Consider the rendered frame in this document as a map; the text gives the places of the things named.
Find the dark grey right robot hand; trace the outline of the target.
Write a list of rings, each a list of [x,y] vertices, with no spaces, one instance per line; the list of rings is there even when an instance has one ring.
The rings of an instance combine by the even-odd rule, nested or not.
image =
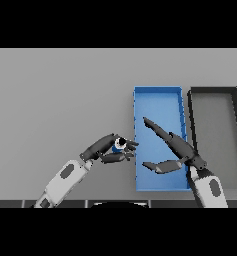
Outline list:
[[[185,164],[188,167],[194,167],[200,177],[212,175],[207,169],[207,162],[202,159],[200,154],[187,141],[173,132],[167,133],[152,120],[144,117],[144,124],[161,138],[171,151],[178,157],[177,160],[166,160],[157,164],[152,162],[143,162],[142,165],[157,174],[166,174],[182,168]]]

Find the dark grey bin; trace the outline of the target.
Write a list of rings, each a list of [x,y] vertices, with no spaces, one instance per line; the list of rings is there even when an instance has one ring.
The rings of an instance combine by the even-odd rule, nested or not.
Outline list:
[[[237,190],[237,87],[191,87],[192,142],[226,190]]]

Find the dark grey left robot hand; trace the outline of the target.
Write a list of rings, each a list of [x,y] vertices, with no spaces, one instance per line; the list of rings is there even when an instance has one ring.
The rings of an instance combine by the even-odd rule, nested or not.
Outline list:
[[[134,151],[136,150],[138,143],[123,137],[126,140],[126,148],[120,153],[113,153],[112,146],[115,140],[119,137],[122,136],[111,133],[100,138],[81,153],[80,158],[84,162],[101,159],[101,162],[104,164],[121,162],[124,159],[129,161],[130,158],[134,156]]]

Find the blue bin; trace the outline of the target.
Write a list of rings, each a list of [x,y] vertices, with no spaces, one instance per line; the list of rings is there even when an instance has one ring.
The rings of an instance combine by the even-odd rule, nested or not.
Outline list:
[[[187,140],[182,88],[180,86],[135,86],[134,140],[136,190],[140,192],[189,191],[187,167],[167,174],[156,174],[142,165],[143,162],[159,163],[177,160],[175,154],[154,131],[147,128],[146,117],[166,132],[173,132]]]

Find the blue pipe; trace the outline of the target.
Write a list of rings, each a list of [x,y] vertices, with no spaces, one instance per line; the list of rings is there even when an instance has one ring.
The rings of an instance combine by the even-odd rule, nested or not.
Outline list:
[[[123,137],[119,137],[115,140],[112,146],[113,153],[120,153],[126,148],[126,140]]]

